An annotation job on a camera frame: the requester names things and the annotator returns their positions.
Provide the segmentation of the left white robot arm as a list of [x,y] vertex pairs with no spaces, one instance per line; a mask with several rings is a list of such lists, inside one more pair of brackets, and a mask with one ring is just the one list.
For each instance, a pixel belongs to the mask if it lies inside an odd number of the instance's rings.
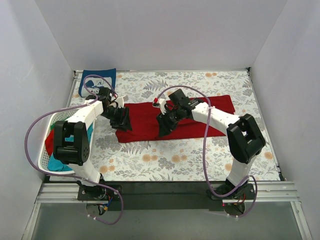
[[108,190],[104,179],[90,160],[92,133],[96,118],[109,120],[113,129],[132,130],[129,109],[125,107],[128,96],[118,97],[111,89],[102,87],[98,93],[85,98],[85,106],[66,120],[57,121],[53,135],[53,157],[70,167],[81,178],[77,183],[86,194],[101,200]]

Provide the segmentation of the dark red t-shirt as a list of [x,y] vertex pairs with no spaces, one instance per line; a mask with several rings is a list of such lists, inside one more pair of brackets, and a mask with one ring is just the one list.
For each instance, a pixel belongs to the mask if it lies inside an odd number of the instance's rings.
[[[235,113],[235,108],[230,95],[208,97],[211,105],[229,114]],[[159,123],[156,119],[161,113],[159,108],[153,107],[151,102],[126,103],[129,109],[129,120],[132,130],[116,130],[115,135],[119,143],[140,141],[163,141],[201,138],[204,136],[205,124],[183,119],[169,135],[159,137]],[[207,137],[224,136],[219,130],[209,127]]]

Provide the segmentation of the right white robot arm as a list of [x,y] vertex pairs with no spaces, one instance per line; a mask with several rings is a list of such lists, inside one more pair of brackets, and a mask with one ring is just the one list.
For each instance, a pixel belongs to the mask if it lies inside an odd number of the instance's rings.
[[231,171],[224,184],[217,189],[213,189],[211,185],[208,188],[217,198],[239,198],[245,192],[244,186],[250,178],[252,164],[266,145],[255,118],[250,114],[238,116],[217,109],[208,97],[204,100],[190,99],[181,88],[170,94],[169,99],[172,101],[172,107],[160,96],[152,102],[155,108],[160,109],[160,114],[156,117],[159,137],[171,134],[184,119],[205,124],[205,136],[209,128],[226,135],[229,151],[233,156]]

